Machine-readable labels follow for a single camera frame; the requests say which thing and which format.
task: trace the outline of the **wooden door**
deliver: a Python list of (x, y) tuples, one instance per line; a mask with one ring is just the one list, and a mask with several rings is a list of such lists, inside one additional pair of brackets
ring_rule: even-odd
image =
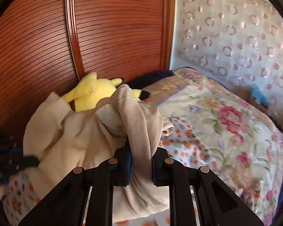
[(50, 92), (76, 86), (78, 67), (125, 80), (164, 69), (163, 24), (164, 0), (14, 0), (0, 18), (0, 130), (22, 137)]

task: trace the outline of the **beige cloth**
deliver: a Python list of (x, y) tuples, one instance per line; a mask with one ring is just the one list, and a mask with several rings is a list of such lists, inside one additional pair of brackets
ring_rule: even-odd
[(128, 85), (98, 102), (95, 109), (74, 113), (55, 93), (39, 106), (27, 124), (24, 155), (36, 155), (37, 168), (27, 173), (43, 198), (74, 167), (98, 166), (124, 146), (132, 152), (132, 175), (128, 187), (115, 187), (113, 221), (146, 217), (169, 207), (168, 187), (155, 187), (151, 180), (151, 157), (161, 135), (170, 135), (173, 125), (157, 108), (138, 103)]

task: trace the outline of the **lace curtain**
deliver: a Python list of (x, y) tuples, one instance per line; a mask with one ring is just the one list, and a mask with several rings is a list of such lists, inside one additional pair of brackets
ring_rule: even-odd
[(258, 85), (283, 127), (283, 19), (268, 0), (177, 0), (171, 68), (190, 66), (248, 100)]

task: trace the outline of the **bedsheet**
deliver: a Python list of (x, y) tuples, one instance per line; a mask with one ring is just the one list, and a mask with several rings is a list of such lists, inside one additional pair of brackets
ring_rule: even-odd
[(283, 134), (262, 112), (190, 68), (144, 90), (163, 117), (186, 116), (227, 175), (234, 191), (265, 225), (272, 221), (283, 180)]

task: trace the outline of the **yellow plush toy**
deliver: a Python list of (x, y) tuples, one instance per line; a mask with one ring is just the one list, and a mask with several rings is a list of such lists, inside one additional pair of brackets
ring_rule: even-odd
[[(63, 98), (67, 103), (74, 100), (76, 112), (90, 110), (96, 107), (100, 99), (110, 97), (121, 83), (122, 79), (120, 78), (113, 80), (97, 79), (97, 73), (91, 72), (83, 77), (79, 84), (65, 94)], [(139, 97), (142, 93), (145, 95), (144, 98), (150, 95), (146, 91), (133, 89), (137, 101), (140, 101)]]

